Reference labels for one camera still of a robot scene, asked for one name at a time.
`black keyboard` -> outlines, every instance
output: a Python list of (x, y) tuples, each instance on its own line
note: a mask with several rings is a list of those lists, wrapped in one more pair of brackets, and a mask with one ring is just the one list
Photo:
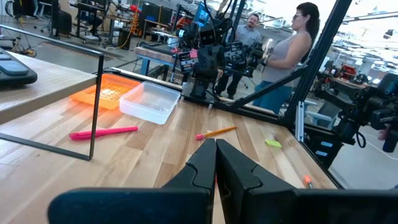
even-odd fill
[(36, 82), (37, 74), (0, 48), (0, 86), (19, 86)]

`orange grid tray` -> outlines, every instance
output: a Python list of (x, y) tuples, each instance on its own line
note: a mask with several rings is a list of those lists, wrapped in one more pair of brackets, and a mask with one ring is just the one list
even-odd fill
[[(128, 78), (112, 74), (103, 74), (101, 82), (101, 94), (99, 95), (99, 107), (113, 110), (119, 107), (120, 97), (141, 84)], [(88, 87), (70, 96), (71, 99), (94, 105), (96, 85)]]

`woman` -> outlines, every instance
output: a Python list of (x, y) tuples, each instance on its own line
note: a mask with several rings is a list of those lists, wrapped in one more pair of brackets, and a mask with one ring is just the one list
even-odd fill
[[(297, 12), (292, 20), (292, 28), (297, 31), (297, 34), (279, 42), (274, 47), (266, 63), (263, 63), (265, 68), (262, 73), (262, 82), (256, 86), (255, 91), (290, 75), (299, 61), (304, 62), (307, 59), (319, 31), (318, 7), (310, 2), (297, 6)], [(292, 83), (288, 83), (254, 100), (253, 105), (278, 114), (283, 102), (289, 99), (291, 94)]]

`green eraser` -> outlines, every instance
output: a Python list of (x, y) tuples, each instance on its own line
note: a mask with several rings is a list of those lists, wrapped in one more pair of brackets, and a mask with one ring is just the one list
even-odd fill
[(266, 140), (266, 143), (270, 146), (275, 146), (275, 147), (282, 147), (282, 145), (279, 143), (279, 141), (274, 141), (274, 140)]

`glasses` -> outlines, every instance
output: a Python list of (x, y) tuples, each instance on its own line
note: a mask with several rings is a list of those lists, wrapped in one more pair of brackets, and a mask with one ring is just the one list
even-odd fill
[(295, 20), (298, 16), (302, 16), (303, 14), (296, 14), (293, 16), (293, 20)]

